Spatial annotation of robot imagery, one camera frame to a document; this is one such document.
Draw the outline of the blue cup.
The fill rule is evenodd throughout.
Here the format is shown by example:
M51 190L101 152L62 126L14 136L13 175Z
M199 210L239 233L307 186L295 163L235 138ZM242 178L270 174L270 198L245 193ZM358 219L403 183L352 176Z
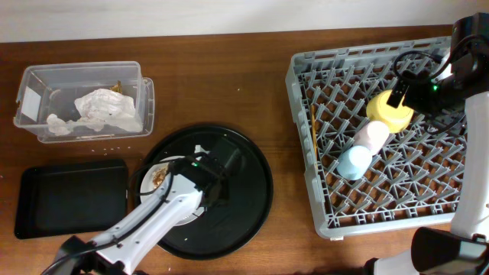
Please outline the blue cup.
M359 180L366 173L371 161L371 152L366 147L356 145L339 156L336 170L346 180Z

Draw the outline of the pink cup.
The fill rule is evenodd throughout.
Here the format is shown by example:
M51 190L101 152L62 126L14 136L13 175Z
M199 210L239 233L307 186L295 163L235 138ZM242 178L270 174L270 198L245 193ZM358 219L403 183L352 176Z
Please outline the pink cup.
M370 121L354 136L354 146L366 147L377 154L389 138L390 129L382 121Z

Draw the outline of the wooden chopstick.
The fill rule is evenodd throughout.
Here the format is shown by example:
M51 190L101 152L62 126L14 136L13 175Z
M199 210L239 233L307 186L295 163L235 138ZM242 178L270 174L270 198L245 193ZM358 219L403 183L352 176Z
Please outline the wooden chopstick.
M315 165L317 166L318 162L318 147L317 147L317 135L316 135L316 107L314 104L310 105L310 113L311 113L311 132L312 132L312 140L313 140L313 153L315 157Z

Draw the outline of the white napkin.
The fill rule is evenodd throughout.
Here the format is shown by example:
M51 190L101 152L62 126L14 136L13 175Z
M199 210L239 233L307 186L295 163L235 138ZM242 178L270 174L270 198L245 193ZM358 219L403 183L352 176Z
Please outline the white napkin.
M49 96L41 121L56 136L143 130L134 99L107 88L58 89Z

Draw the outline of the gold foil wrapper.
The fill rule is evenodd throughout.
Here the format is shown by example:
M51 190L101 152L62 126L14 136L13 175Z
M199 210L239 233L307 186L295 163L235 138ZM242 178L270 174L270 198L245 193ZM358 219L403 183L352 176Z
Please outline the gold foil wrapper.
M118 80L117 81L117 84L115 86L111 87L110 90L113 91L113 92L117 92L119 94L122 94L121 81Z

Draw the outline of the yellow bowl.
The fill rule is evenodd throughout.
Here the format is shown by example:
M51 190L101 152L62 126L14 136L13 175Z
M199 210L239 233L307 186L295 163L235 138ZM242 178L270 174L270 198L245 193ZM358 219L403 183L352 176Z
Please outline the yellow bowl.
M381 121L388 128L391 134L405 130L414 114L414 110L409 107L399 105L394 108L387 104L391 90L385 90L373 97L367 104L366 115L370 121Z

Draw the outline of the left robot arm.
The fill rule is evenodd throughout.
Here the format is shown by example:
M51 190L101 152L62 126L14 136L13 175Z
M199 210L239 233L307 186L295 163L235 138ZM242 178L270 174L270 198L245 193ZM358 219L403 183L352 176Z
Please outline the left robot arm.
M167 157L144 166L166 170L163 182L143 193L145 200L110 229L83 243L80 251L60 249L45 274L78 271L131 274L146 254L180 222L199 209L227 205L228 182L241 164L241 151L223 137L209 150Z

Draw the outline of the grey plate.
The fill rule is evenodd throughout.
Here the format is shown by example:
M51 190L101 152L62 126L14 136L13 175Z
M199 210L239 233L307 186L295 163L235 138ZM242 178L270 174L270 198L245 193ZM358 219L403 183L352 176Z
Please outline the grey plate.
M160 167L165 167L169 166L170 164L170 161L172 160L176 160L176 159L179 159L179 158L182 158L182 156L171 156L171 157L166 157L164 158L161 162L159 163L156 163L155 165L153 165L147 172L146 174L144 175L144 178L143 180L141 181L141 185L139 187L139 192L140 193L148 193L150 191L153 191L155 190L153 188L153 183L152 183L152 173L157 170L158 168ZM184 219L180 220L176 226L181 226L181 225L186 225L186 224L189 224L190 222L193 222L194 220L196 220L197 218L199 218L200 216L202 216L205 212L206 212L207 208L206 207L202 207L200 206L196 211L193 212L193 214L191 215L188 215L187 217L185 217Z

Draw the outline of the food scraps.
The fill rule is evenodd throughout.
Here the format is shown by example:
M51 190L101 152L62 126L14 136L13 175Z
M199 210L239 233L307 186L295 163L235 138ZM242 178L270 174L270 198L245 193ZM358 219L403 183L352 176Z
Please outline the food scraps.
M165 167L158 168L152 173L152 177L153 177L152 183L154 189L159 187L164 182L164 179L167 175L167 170L168 168L167 166L165 166Z

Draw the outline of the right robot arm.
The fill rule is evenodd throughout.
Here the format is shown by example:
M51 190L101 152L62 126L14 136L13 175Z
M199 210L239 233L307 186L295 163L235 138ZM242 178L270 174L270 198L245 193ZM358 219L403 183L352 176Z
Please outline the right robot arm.
M435 121L445 110L460 115L446 130L466 121L465 169L458 207L449 231L418 228L411 248L372 258L364 274L486 274L488 272L488 15L456 21L448 59L431 76L404 71L387 101Z

